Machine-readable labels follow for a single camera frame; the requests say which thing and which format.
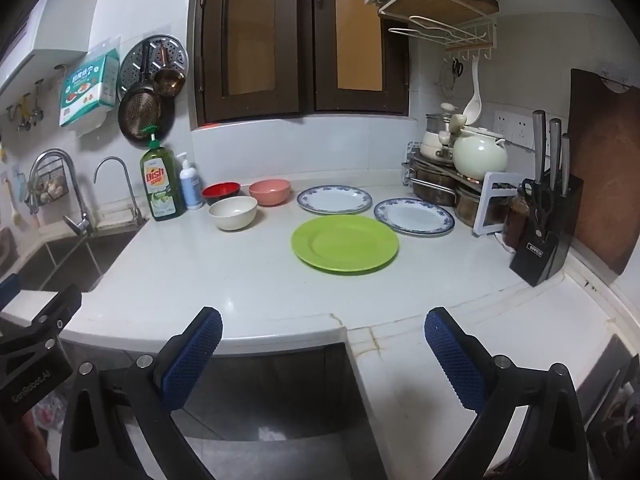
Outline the red black bowl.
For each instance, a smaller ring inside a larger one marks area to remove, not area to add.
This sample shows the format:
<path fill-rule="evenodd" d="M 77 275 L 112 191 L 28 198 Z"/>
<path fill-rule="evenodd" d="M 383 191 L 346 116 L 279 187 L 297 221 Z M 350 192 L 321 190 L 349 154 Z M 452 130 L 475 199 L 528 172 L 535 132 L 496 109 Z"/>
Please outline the red black bowl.
<path fill-rule="evenodd" d="M 202 191 L 203 200 L 209 205 L 225 200 L 226 198 L 238 196 L 241 185 L 238 182 L 219 182 L 206 186 Z"/>

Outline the white bowl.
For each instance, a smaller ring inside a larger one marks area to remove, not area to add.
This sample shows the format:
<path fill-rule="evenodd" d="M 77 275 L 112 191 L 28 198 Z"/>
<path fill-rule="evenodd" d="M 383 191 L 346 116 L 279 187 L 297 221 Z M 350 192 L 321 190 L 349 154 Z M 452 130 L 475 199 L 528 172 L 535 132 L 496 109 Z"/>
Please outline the white bowl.
<path fill-rule="evenodd" d="M 250 196 L 233 196 L 208 208 L 209 217 L 221 231 L 239 231 L 249 226 L 257 214 L 258 203 Z"/>

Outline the pink bowl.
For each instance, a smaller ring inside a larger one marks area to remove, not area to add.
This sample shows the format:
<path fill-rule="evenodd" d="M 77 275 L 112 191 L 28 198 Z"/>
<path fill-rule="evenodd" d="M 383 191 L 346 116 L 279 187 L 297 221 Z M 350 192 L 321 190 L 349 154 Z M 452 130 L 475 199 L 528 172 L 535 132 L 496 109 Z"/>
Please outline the pink bowl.
<path fill-rule="evenodd" d="M 291 183 L 285 179 L 261 180 L 251 184 L 248 192 L 260 206 L 278 206 L 288 200 L 291 193 Z"/>

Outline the green plate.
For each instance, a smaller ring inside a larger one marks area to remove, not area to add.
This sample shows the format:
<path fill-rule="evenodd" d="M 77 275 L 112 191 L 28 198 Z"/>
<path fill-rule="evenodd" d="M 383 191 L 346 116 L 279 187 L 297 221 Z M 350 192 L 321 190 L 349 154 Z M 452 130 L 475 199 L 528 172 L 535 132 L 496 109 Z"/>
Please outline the green plate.
<path fill-rule="evenodd" d="M 321 271 L 356 274 L 389 264 L 399 252 L 397 235 L 374 219 L 337 214 L 309 220 L 291 237 L 292 251 Z"/>

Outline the blue floral plate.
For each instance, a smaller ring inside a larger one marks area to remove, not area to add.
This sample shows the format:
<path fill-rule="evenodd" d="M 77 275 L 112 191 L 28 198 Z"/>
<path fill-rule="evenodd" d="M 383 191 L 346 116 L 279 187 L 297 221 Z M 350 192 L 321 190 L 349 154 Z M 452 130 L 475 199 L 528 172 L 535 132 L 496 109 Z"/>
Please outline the blue floral plate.
<path fill-rule="evenodd" d="M 347 185 L 318 185 L 296 197 L 300 208 L 312 214 L 361 214 L 372 206 L 372 197 L 360 188 Z"/>
<path fill-rule="evenodd" d="M 401 234 L 434 237 L 454 229 L 454 217 L 441 206 L 410 197 L 382 200 L 374 207 L 375 219 Z"/>

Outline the chrome kitchen faucet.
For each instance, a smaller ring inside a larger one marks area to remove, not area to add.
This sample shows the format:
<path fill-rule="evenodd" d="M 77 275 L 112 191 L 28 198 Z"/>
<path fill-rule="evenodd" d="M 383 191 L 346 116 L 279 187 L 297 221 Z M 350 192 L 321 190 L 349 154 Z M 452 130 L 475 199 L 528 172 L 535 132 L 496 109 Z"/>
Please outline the chrome kitchen faucet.
<path fill-rule="evenodd" d="M 42 152 L 30 168 L 25 200 L 29 212 L 35 216 L 41 206 L 66 196 L 70 192 L 69 184 L 77 198 L 80 219 L 74 221 L 64 216 L 63 220 L 76 235 L 91 235 L 94 225 L 79 189 L 73 159 L 60 148 L 49 148 Z"/>

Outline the green dish soap bottle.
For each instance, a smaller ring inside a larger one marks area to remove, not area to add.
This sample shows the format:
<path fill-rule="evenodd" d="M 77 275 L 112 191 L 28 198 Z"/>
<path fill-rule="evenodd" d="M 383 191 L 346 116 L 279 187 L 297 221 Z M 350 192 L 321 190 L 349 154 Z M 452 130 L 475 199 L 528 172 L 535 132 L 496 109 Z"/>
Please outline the green dish soap bottle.
<path fill-rule="evenodd" d="M 140 170 L 146 199 L 155 221 L 180 217 L 186 212 L 179 183 L 174 153 L 160 144 L 156 136 L 158 127 L 150 125 L 142 129 L 150 136 L 149 151 L 140 160 Z"/>

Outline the white blue pump bottle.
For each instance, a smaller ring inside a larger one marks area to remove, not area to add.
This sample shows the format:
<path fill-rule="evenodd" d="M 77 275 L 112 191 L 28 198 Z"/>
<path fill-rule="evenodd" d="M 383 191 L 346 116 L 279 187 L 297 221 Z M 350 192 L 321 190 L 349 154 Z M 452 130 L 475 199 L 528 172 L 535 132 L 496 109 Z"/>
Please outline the white blue pump bottle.
<path fill-rule="evenodd" d="M 200 209 L 204 204 L 201 180 L 198 172 L 188 159 L 186 152 L 179 153 L 177 159 L 181 164 L 179 179 L 182 196 L 189 210 Z"/>

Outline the dark frying pan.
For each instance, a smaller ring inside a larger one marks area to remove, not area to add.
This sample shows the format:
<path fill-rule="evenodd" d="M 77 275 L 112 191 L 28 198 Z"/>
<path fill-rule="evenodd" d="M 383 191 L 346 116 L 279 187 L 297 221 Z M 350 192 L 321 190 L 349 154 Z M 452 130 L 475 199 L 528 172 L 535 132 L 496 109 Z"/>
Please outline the dark frying pan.
<path fill-rule="evenodd" d="M 151 46 L 145 39 L 140 44 L 141 60 L 130 60 L 118 74 L 118 124 L 124 137 L 139 148 L 145 148 L 154 134 L 163 141 L 174 124 L 175 99 L 161 96 L 154 89 L 149 68 Z"/>

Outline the brown sauce jar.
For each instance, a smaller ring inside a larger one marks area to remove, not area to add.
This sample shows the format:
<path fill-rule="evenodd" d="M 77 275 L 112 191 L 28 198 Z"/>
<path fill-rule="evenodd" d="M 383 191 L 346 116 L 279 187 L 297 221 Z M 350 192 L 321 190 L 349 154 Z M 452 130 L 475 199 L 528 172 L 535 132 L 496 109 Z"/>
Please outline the brown sauce jar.
<path fill-rule="evenodd" d="M 502 240 L 506 247 L 518 248 L 518 243 L 524 233 L 529 216 L 529 206 L 520 194 L 510 201 L 506 221 L 503 225 Z"/>

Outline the black knife block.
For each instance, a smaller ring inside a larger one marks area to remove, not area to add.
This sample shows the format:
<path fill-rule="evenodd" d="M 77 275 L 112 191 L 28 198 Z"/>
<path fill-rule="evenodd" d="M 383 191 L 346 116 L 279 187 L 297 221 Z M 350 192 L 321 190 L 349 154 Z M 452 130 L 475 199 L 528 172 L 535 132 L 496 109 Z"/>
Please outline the black knife block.
<path fill-rule="evenodd" d="M 584 181 L 570 172 L 570 136 L 559 118 L 533 112 L 535 177 L 525 179 L 520 195 L 528 220 L 510 269 L 536 287 L 564 266 L 577 226 Z"/>

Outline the steel pot right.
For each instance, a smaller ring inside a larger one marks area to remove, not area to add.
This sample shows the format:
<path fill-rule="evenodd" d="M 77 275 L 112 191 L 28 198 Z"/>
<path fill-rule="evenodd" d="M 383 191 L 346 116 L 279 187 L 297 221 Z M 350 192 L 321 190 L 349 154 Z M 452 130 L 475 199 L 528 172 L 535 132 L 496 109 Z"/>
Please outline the steel pot right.
<path fill-rule="evenodd" d="M 458 186 L 456 192 L 457 203 L 454 206 L 454 214 L 462 223 L 472 228 L 480 206 L 480 194 L 463 185 Z M 503 197 L 492 198 L 487 207 L 484 225 L 503 224 L 505 218 L 506 200 Z"/>

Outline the round steel steamer tray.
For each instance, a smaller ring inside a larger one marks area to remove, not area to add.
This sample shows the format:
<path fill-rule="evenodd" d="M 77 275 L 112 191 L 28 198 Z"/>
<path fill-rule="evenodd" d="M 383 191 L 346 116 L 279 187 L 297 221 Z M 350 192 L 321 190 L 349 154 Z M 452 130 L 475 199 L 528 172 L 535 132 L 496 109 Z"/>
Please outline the round steel steamer tray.
<path fill-rule="evenodd" d="M 146 76 L 149 79 L 152 79 L 163 67 L 161 47 L 166 50 L 166 62 L 169 67 L 178 70 L 183 75 L 188 73 L 188 54 L 186 48 L 176 37 L 170 35 L 146 37 L 132 47 L 120 62 L 117 77 L 117 95 L 120 100 L 128 89 L 139 81 L 143 67 L 146 68 Z"/>

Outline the white ladle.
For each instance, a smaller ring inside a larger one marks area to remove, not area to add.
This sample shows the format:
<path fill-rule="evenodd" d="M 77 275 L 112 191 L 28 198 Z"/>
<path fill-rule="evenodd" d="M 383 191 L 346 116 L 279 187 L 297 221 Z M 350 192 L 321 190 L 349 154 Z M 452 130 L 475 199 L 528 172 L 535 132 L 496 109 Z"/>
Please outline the white ladle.
<path fill-rule="evenodd" d="M 472 85 L 472 98 L 469 100 L 469 103 L 466 104 L 462 113 L 466 119 L 465 125 L 467 126 L 477 122 L 480 114 L 482 114 L 483 108 L 482 97 L 480 96 L 480 59 L 477 56 L 474 56 L 472 59 Z"/>

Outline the wall power socket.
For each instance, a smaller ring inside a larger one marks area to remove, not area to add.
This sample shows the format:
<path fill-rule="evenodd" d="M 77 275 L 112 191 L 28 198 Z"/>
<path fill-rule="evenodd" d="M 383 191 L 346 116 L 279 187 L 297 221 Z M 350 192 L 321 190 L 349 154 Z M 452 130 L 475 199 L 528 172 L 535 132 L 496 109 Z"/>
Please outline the wall power socket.
<path fill-rule="evenodd" d="M 534 148 L 533 118 L 530 115 L 496 110 L 494 131 L 520 148 L 528 148 L 529 150 Z"/>

